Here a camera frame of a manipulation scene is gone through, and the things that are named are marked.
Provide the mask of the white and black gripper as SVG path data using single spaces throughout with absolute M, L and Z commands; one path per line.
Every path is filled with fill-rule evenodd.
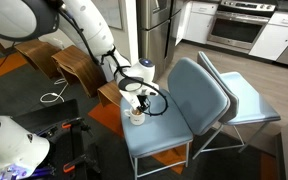
M 119 92 L 132 107 L 132 113 L 137 113 L 137 107 L 141 112 L 148 109 L 147 95 L 157 95 L 159 86 L 153 82 L 145 82 L 141 77 L 117 78 Z

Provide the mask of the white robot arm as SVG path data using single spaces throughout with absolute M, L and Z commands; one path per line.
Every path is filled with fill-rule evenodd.
M 132 65 L 116 49 L 111 31 L 91 0 L 0 0 L 0 38 L 27 41 L 55 32 L 65 18 L 64 33 L 96 64 L 108 61 L 119 91 L 133 108 L 139 98 L 155 95 L 155 67 L 141 60 Z M 21 180 L 33 174 L 51 148 L 48 139 L 29 132 L 9 116 L 0 116 L 0 180 Z

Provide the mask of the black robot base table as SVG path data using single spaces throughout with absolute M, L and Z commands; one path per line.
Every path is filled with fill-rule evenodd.
M 24 180 L 101 180 L 101 172 L 87 170 L 84 164 L 77 165 L 71 172 L 63 172 L 64 164 L 82 154 L 89 154 L 98 162 L 96 146 L 91 144 L 84 148 L 83 133 L 88 134 L 86 131 L 79 126 L 61 127 L 64 121 L 77 117 L 81 116 L 75 99 L 15 117 L 22 127 L 46 138 L 51 144 L 46 159 Z

